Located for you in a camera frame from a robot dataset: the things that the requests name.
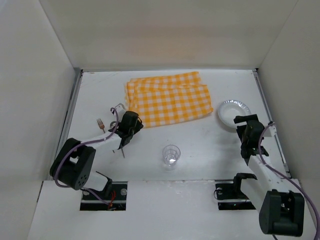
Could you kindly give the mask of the white paper plate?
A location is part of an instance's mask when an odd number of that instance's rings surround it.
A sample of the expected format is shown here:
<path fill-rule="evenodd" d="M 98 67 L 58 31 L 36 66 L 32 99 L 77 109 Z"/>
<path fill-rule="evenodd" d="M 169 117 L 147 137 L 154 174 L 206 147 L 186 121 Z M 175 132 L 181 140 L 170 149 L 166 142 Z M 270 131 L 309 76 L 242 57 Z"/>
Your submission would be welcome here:
<path fill-rule="evenodd" d="M 239 100 L 225 100 L 218 107 L 218 117 L 226 126 L 236 129 L 237 124 L 234 123 L 236 116 L 249 116 L 251 115 L 249 107 Z"/>

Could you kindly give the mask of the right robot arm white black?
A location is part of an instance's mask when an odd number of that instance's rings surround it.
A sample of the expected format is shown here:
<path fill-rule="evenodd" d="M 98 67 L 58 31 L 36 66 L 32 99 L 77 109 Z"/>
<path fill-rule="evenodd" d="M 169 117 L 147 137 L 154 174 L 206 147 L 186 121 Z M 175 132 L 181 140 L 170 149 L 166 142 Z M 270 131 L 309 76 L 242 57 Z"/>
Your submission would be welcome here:
<path fill-rule="evenodd" d="M 258 212 L 261 231 L 266 235 L 301 237 L 304 229 L 305 200 L 290 190 L 283 177 L 272 170 L 269 154 L 262 147 L 265 126 L 258 116 L 236 116 L 240 154 L 251 173 L 238 173 L 234 192 L 244 194 Z"/>

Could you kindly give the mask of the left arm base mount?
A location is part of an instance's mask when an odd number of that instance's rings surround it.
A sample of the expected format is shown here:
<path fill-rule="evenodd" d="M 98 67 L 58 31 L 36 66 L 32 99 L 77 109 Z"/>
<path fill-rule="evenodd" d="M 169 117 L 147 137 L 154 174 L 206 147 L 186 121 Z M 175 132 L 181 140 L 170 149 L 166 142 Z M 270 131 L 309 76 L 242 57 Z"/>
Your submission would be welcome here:
<path fill-rule="evenodd" d="M 127 207 L 128 183 L 113 182 L 111 189 L 103 192 L 92 190 L 98 197 L 84 191 L 80 201 L 80 211 L 125 211 Z"/>

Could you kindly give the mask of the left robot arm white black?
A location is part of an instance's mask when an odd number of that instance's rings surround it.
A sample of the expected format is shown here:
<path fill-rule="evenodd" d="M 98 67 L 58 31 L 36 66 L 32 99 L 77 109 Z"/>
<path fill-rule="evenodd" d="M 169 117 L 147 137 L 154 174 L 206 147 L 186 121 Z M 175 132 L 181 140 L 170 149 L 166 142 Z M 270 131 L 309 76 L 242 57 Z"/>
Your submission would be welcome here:
<path fill-rule="evenodd" d="M 88 192 L 99 200 L 109 197 L 112 180 L 92 171 L 97 148 L 105 147 L 114 152 L 121 150 L 144 127 L 136 112 L 125 111 L 120 117 L 114 107 L 111 111 L 116 116 L 116 122 L 108 133 L 89 140 L 66 140 L 49 170 L 58 187 Z"/>

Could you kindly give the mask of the yellow white checkered cloth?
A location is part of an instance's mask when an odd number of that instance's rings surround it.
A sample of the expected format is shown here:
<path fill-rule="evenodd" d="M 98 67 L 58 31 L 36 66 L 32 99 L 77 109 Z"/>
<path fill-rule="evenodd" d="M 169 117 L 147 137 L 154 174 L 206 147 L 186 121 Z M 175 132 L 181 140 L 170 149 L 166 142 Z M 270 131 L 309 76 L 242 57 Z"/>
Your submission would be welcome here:
<path fill-rule="evenodd" d="M 138 113 L 145 128 L 198 120 L 214 110 L 208 86 L 197 71 L 132 78 L 124 90 L 128 110 Z"/>

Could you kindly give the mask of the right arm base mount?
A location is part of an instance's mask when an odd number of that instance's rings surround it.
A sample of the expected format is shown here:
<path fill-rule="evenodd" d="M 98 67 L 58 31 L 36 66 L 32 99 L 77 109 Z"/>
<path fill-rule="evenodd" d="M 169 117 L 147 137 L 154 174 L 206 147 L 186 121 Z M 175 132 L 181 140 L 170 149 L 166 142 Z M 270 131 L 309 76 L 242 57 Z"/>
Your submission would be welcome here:
<path fill-rule="evenodd" d="M 244 211 L 256 208 L 243 193 L 236 193 L 234 183 L 231 181 L 218 181 L 215 183 L 213 196 L 217 201 L 219 211 Z"/>

